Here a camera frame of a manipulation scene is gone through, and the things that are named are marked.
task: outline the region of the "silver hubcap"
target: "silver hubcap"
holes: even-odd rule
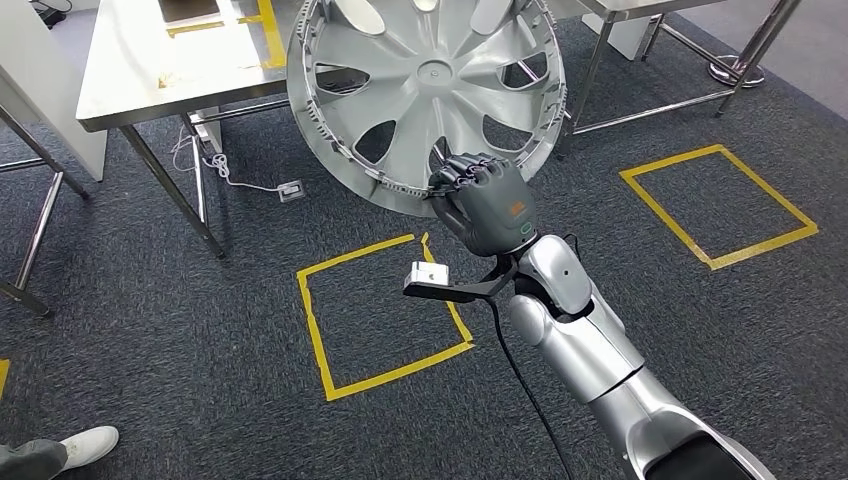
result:
[[[307,0],[289,45],[304,138],[382,207],[431,215],[427,182],[446,150],[513,160],[529,179],[559,135],[565,77],[539,0]]]

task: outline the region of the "table top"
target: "table top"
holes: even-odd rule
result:
[[[700,7],[724,0],[578,0],[593,13],[606,19],[612,15],[613,22],[649,17],[660,13],[676,12],[686,8]]]
[[[77,104],[88,131],[285,92],[302,0],[217,0],[166,23],[156,0],[101,0]]]

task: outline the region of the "white sneaker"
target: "white sneaker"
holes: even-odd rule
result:
[[[68,461],[62,469],[82,467],[103,458],[118,443],[118,430],[115,427],[97,427],[78,433],[62,440],[68,451]]]

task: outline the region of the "black cable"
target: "black cable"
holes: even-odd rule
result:
[[[566,234],[566,236],[562,237],[563,240],[568,240],[568,237],[574,239],[574,253],[577,255],[577,260],[582,260],[580,258],[580,244],[577,242],[577,235],[574,233]]]
[[[73,10],[73,9],[74,9],[74,4],[71,2],[71,0],[65,0],[65,1],[66,1],[66,2],[68,2],[68,8],[67,8],[66,10],[59,10],[59,9],[58,9],[58,8],[56,8],[56,7],[51,7],[50,5],[47,5],[46,3],[44,3],[44,2],[42,2],[42,1],[40,1],[40,0],[29,0],[29,3],[30,3],[30,5],[38,4],[38,5],[41,5],[41,6],[42,6],[42,7],[44,7],[44,8],[53,8],[53,9],[55,9],[55,10],[56,10],[57,12],[59,12],[59,13],[68,13],[68,12],[70,12],[71,10]]]
[[[521,383],[521,387],[524,388],[524,393],[527,394],[527,398],[530,399],[530,403],[533,404],[533,408],[536,409],[536,414],[539,415],[539,420],[542,421],[542,425],[545,426],[545,430],[548,432],[548,436],[551,437],[551,442],[554,444],[554,449],[557,451],[557,455],[559,455],[559,461],[562,463],[562,468],[565,470],[565,477],[568,480],[574,480],[574,475],[571,473],[571,469],[568,467],[568,463],[565,461],[565,454],[562,453],[562,446],[559,444],[559,440],[557,440],[556,435],[554,434],[551,425],[548,423],[548,419],[545,417],[545,414],[542,413],[542,408],[539,406],[539,403],[536,401],[536,397],[533,396],[533,392],[530,390],[530,387],[527,385],[527,382],[524,381],[524,377],[521,375],[521,372],[518,371],[518,365],[515,364],[515,360],[512,358],[512,354],[509,353],[509,348],[506,346],[506,341],[503,338],[503,332],[501,331],[501,315],[498,312],[498,306],[495,304],[495,301],[490,297],[484,297],[483,300],[489,304],[489,307],[492,309],[492,315],[495,317],[495,331],[498,334],[498,342],[501,344],[501,348],[504,351],[504,355],[506,355],[506,359],[509,361],[509,366],[512,367],[512,371],[515,373],[515,377]]]

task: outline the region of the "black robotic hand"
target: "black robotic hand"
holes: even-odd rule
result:
[[[509,253],[536,237],[536,204],[509,160],[453,155],[430,186],[436,215],[474,255]]]

